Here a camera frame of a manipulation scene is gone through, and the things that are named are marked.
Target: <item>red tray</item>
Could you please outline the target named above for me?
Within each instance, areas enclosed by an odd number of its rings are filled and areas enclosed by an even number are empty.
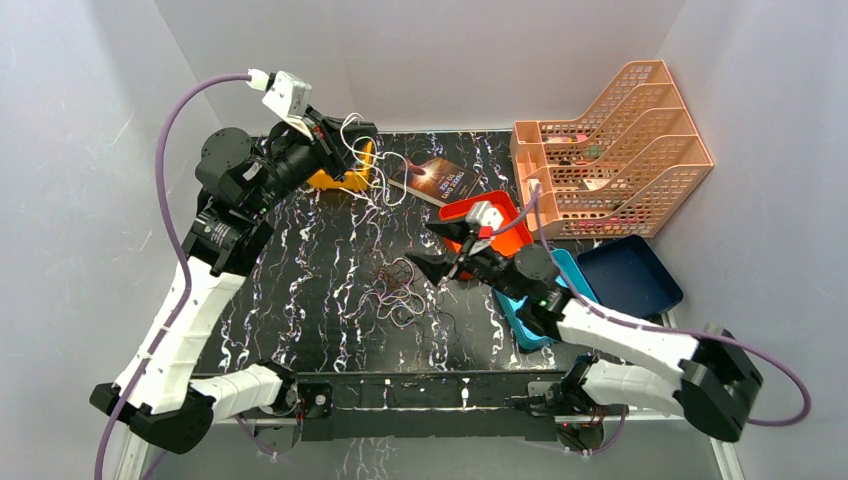
[[[504,217],[503,225],[506,225],[518,216],[518,210],[515,209],[515,205],[513,205],[512,199],[509,198],[509,194],[503,190],[495,190],[494,192],[484,193],[476,197],[466,198],[465,200],[445,205],[439,209],[439,219],[450,220],[452,218],[462,217],[471,210],[472,205],[484,200],[492,202],[492,205],[501,212],[501,215]],[[448,239],[444,239],[444,241],[448,249],[454,252],[459,251],[460,245],[458,243],[454,243]],[[527,225],[521,222],[515,228],[495,237],[495,240],[492,242],[492,248],[503,255],[511,257],[521,247],[530,243],[533,243],[533,237],[530,235],[530,231],[527,230]],[[471,276],[462,274],[460,278],[468,280]]]

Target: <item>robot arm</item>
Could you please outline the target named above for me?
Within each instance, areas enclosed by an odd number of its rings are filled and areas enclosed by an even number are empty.
[[[174,453],[191,450],[212,423],[256,407],[290,412],[297,402],[294,372],[271,361],[211,379],[191,381],[200,353],[224,307],[241,288],[273,233],[269,209],[323,169],[341,180],[354,155],[342,142],[341,119],[324,117],[308,105],[311,87],[291,74],[251,70],[248,84],[266,91],[263,103],[283,121],[264,145],[237,128],[212,134],[201,150],[195,176],[203,185],[197,216],[182,242],[193,289],[167,329],[118,419],[153,445]],[[347,142],[374,136],[376,127],[344,127]],[[153,325],[127,368],[114,383],[97,385],[90,403],[112,413],[148,347],[184,289],[177,268]]]
[[[597,405],[624,404],[683,416],[719,440],[739,439],[762,386],[762,376],[744,351],[688,335],[628,328],[602,320],[556,282],[559,268],[541,245],[526,245],[512,258],[492,249],[489,243],[500,220],[492,221],[491,210],[494,207],[488,202],[479,202],[464,219],[427,225],[460,244],[459,252],[407,253],[407,257],[434,285],[468,272],[511,298],[526,298],[517,316],[537,335],[596,348],[630,363],[578,359],[563,381],[545,392],[543,402],[531,404],[531,413],[559,409],[570,414]],[[628,323],[652,325],[599,308],[607,316]],[[708,329],[731,336],[718,327]]]

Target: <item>dark blue tray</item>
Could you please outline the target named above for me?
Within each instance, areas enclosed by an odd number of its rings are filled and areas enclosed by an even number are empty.
[[[577,256],[598,303],[637,318],[671,310],[683,291],[644,238],[631,235]]]

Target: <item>book cover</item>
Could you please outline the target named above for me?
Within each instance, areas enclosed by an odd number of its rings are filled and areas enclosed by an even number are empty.
[[[446,158],[428,157],[420,164],[407,159],[407,168],[401,166],[395,170],[389,176],[389,184],[403,188],[405,175],[407,193],[440,207],[471,196],[480,182],[480,175]]]

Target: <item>black marble surface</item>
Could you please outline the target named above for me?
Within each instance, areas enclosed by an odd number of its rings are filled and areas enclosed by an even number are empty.
[[[383,151],[464,165],[482,175],[475,194],[505,190],[515,200],[509,139],[509,132],[459,132],[388,134],[379,142]],[[400,191],[390,193],[394,200]],[[427,311],[405,328],[377,318],[387,309],[378,312],[373,295],[363,300],[374,269],[406,250],[442,251],[442,240],[423,227],[435,219],[438,207],[411,195],[391,208],[335,190],[290,195],[268,217],[274,236],[225,309],[198,372],[233,372],[267,357],[301,372],[566,370],[586,352],[566,344],[521,351],[491,289],[476,282],[436,291],[417,274],[413,288]],[[597,242],[554,245],[576,254]]]

